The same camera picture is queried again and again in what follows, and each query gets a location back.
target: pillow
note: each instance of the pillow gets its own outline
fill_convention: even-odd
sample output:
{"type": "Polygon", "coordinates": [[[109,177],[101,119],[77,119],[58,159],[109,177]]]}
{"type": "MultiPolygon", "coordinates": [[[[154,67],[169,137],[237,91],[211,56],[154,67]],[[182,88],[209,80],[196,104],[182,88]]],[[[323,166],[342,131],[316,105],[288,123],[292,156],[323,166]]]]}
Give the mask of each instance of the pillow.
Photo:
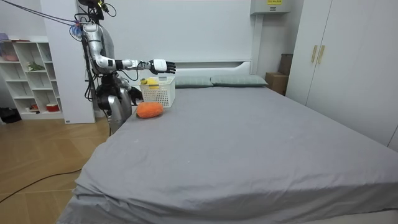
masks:
{"type": "Polygon", "coordinates": [[[214,86],[261,87],[267,82],[258,75],[215,75],[211,77],[214,86]]]}
{"type": "Polygon", "coordinates": [[[186,77],[175,77],[175,87],[205,88],[205,87],[213,87],[213,84],[210,81],[210,77],[186,76],[186,77]]]}

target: gray bed sheet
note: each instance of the gray bed sheet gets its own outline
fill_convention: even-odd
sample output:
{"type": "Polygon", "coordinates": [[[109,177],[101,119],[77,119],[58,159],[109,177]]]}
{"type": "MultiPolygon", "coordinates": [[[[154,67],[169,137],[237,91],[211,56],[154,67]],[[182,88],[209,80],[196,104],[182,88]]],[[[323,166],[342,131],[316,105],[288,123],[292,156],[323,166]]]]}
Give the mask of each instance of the gray bed sheet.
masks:
{"type": "Polygon", "coordinates": [[[267,88],[180,89],[76,183],[59,224],[301,223],[398,208],[398,153],[267,88]]]}

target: orange cushion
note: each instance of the orange cushion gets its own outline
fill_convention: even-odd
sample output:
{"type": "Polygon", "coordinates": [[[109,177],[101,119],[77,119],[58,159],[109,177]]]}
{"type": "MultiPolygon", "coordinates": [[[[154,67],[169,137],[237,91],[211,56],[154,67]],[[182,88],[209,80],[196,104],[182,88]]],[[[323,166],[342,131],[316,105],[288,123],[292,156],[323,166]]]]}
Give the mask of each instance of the orange cushion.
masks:
{"type": "Polygon", "coordinates": [[[153,118],[163,113],[163,105],[157,102],[142,102],[137,106],[137,115],[140,118],[153,118]]]}

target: small plant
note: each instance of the small plant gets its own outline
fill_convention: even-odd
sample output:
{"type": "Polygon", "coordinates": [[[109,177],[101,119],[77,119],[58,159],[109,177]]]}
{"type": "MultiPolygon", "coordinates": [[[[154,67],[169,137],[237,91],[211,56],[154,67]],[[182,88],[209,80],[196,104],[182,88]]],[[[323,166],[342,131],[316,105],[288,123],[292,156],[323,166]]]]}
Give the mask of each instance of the small plant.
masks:
{"type": "Polygon", "coordinates": [[[27,69],[32,72],[32,71],[41,71],[45,70],[43,66],[37,65],[35,62],[28,62],[27,63],[27,69]]]}

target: wooden floor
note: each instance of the wooden floor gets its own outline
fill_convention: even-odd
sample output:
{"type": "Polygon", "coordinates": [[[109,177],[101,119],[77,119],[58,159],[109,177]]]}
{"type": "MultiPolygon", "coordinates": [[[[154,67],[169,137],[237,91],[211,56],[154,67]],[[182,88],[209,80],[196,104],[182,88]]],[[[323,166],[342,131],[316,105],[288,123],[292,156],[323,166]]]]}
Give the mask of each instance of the wooden floor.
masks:
{"type": "MultiPolygon", "coordinates": [[[[105,142],[108,124],[64,120],[0,125],[0,200],[40,178],[80,169],[105,142]]],[[[0,203],[0,223],[55,223],[70,200],[79,173],[43,180],[0,203]]]]}

